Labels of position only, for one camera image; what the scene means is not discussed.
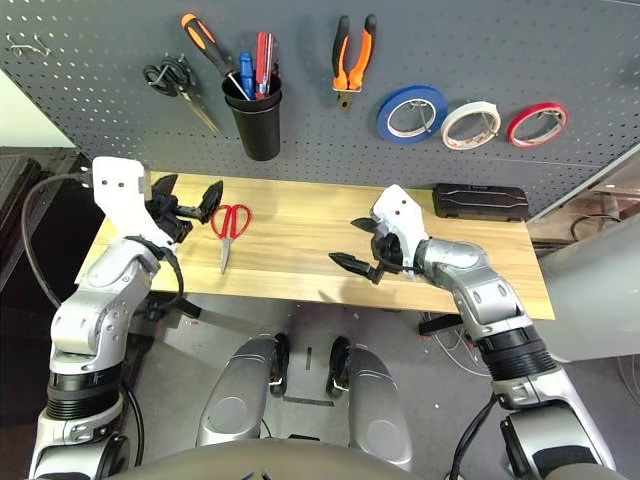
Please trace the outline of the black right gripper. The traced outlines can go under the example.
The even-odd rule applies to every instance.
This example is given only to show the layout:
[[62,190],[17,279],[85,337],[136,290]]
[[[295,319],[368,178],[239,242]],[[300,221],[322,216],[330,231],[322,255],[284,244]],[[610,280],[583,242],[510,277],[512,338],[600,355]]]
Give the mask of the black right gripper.
[[362,276],[374,285],[378,285],[385,272],[399,274],[406,270],[400,240],[393,233],[381,233],[380,224],[370,217],[360,217],[350,222],[354,227],[375,234],[371,240],[376,267],[344,252],[331,252],[329,258],[338,266],[356,275]]

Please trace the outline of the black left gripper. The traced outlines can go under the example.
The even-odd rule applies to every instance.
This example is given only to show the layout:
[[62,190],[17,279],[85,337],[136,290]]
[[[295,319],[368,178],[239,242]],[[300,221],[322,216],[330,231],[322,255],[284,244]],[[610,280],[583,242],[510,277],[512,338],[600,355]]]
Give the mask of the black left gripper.
[[179,205],[177,197],[172,195],[177,179],[177,174],[171,174],[162,176],[153,183],[152,199],[147,201],[147,212],[173,243],[182,243],[193,229],[193,219],[199,220],[201,224],[210,221],[221,204],[224,183],[219,180],[210,185],[203,194],[199,207],[187,207]]

